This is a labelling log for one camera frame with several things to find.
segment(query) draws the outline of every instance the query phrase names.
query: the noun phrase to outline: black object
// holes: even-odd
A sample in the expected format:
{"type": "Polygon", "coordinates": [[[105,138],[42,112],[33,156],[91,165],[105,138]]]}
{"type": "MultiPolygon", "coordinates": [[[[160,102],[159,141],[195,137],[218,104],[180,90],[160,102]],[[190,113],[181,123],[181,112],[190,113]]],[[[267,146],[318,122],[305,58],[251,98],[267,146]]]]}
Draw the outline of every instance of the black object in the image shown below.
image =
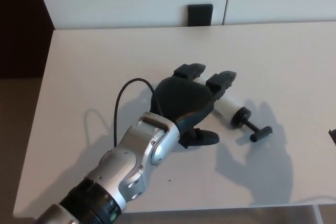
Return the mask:
{"type": "Polygon", "coordinates": [[[273,132],[270,126],[266,126],[260,130],[257,126],[249,122],[248,119],[250,118],[250,116],[251,111],[249,109],[247,109],[246,107],[240,108],[231,119],[231,126],[233,128],[240,128],[243,125],[249,127],[251,130],[254,131],[254,133],[250,136],[250,140],[254,143],[273,132]]]}
{"type": "Polygon", "coordinates": [[[335,130],[330,130],[329,135],[331,136],[331,139],[334,141],[334,144],[336,145],[336,129],[335,130]]]}
{"type": "MultiPolygon", "coordinates": [[[[162,80],[155,89],[156,97],[165,118],[172,121],[180,131],[179,143],[188,146],[200,146],[218,143],[216,134],[195,130],[194,126],[205,119],[214,109],[214,103],[232,85],[236,73],[226,71],[214,75],[206,85],[194,82],[204,71],[202,64],[183,64],[174,71],[174,75],[162,80]]],[[[158,114],[157,102],[151,100],[150,112],[158,114]]]]}
{"type": "Polygon", "coordinates": [[[121,215],[112,196],[99,184],[84,179],[60,202],[81,224],[111,224],[121,215]]]}
{"type": "Polygon", "coordinates": [[[213,9],[212,4],[188,5],[188,26],[210,26],[213,9]]]}
{"type": "Polygon", "coordinates": [[[219,142],[219,136],[213,131],[200,130],[199,128],[186,131],[180,137],[179,144],[185,149],[189,146],[213,145],[219,142]]]}

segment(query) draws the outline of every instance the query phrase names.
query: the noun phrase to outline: robotic hand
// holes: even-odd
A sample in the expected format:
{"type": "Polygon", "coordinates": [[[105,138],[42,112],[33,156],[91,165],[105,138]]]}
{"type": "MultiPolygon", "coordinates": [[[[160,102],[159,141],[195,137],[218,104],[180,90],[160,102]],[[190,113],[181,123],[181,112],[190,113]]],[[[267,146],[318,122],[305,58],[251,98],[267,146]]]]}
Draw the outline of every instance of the robotic hand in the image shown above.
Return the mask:
{"type": "Polygon", "coordinates": [[[155,89],[162,116],[153,96],[150,111],[129,127],[120,144],[36,224],[113,223],[129,201],[146,191],[151,173],[177,143],[185,148],[217,143],[216,133],[194,126],[212,112],[215,101],[231,86],[236,74],[215,74],[202,85],[194,79],[204,69],[201,64],[184,64],[162,80],[155,89]]]}

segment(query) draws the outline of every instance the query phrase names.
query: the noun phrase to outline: white table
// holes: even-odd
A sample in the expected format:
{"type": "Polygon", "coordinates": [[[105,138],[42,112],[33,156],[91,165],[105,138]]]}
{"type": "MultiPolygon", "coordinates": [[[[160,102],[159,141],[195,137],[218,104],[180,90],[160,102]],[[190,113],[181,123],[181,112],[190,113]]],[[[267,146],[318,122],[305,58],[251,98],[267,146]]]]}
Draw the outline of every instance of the white table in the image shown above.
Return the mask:
{"type": "MultiPolygon", "coordinates": [[[[256,144],[215,116],[214,146],[174,153],[128,212],[287,206],[336,202],[336,23],[54,32],[14,215],[37,217],[113,146],[112,115],[122,85],[158,83],[183,63],[208,75],[232,70],[229,94],[274,133],[256,144]]],[[[122,96],[118,137],[149,109],[150,91],[122,96]]]]}

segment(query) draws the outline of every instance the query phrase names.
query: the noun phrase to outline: silver arm segment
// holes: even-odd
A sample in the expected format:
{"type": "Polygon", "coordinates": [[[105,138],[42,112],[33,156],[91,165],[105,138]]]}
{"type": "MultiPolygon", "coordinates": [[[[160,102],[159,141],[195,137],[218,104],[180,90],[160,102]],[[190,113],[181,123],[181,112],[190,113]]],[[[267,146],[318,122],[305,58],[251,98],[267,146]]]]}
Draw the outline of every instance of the silver arm segment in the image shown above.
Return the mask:
{"type": "Polygon", "coordinates": [[[130,126],[120,144],[108,151],[87,178],[100,184],[118,203],[121,211],[148,187],[155,168],[180,139],[174,123],[146,112],[130,126]]]}

